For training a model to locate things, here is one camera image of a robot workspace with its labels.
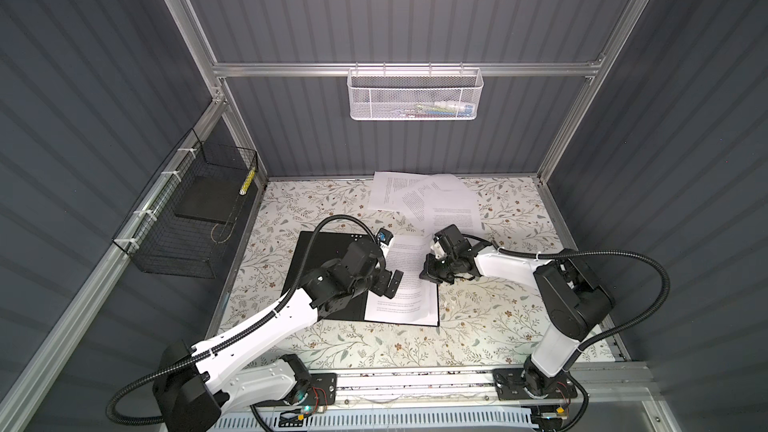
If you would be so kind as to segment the printed sheet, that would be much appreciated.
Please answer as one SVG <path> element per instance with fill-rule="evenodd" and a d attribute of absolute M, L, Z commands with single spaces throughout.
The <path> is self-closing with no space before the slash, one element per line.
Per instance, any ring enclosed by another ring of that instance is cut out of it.
<path fill-rule="evenodd" d="M 370 293 L 364 320 L 367 322 L 437 327 L 438 285 L 422 280 L 424 262 L 431 252 L 429 237 L 397 235 L 385 253 L 387 269 L 401 271 L 403 278 L 392 299 Z"/>
<path fill-rule="evenodd" d="M 402 201 L 396 198 L 397 193 L 426 178 L 423 174 L 377 171 L 370 187 L 368 208 L 402 213 L 404 208 Z"/>

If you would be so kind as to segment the grey folder with black inside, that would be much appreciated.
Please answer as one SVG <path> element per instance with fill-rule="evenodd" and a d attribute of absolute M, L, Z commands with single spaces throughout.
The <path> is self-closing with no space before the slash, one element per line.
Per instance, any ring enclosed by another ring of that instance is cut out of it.
<path fill-rule="evenodd" d="M 428 249 L 418 236 L 375 248 L 362 234 L 303 231 L 283 290 L 298 280 L 322 319 L 436 327 L 438 286 L 419 278 Z"/>

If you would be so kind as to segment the printed sheet near left arm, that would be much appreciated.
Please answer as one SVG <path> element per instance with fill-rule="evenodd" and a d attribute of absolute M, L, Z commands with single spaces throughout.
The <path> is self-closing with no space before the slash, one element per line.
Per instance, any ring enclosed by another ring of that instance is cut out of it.
<path fill-rule="evenodd" d="M 422 178 L 398 191 L 395 203 L 412 226 L 427 235 L 449 225 L 464 234 L 483 234 L 478 194 L 453 175 Z"/>

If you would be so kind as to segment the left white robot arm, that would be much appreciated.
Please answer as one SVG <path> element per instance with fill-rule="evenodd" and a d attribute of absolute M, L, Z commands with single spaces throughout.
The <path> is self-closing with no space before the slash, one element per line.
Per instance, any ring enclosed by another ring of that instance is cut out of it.
<path fill-rule="evenodd" d="M 298 283 L 271 308 L 221 335 L 192 347 L 166 349 L 162 366 L 171 372 L 154 379 L 152 392 L 170 431 L 207 431 L 226 412 L 257 404 L 293 406 L 315 400 L 312 376 L 295 354 L 246 367 L 288 336 L 343 310 L 372 292 L 391 299 L 402 272 L 386 266 L 391 234 L 354 240 L 341 257 L 319 266 L 304 265 Z"/>

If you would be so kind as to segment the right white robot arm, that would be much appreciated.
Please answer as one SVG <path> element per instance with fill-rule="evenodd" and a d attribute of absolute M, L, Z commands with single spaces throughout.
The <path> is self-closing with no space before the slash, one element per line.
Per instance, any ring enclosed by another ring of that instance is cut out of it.
<path fill-rule="evenodd" d="M 578 346 L 615 306 L 594 270 L 579 257 L 567 258 L 568 252 L 529 258 L 449 225 L 433 235 L 420 278 L 435 284 L 497 278 L 535 289 L 550 325 L 524 362 L 520 381 L 528 395 L 545 398 L 566 382 Z"/>

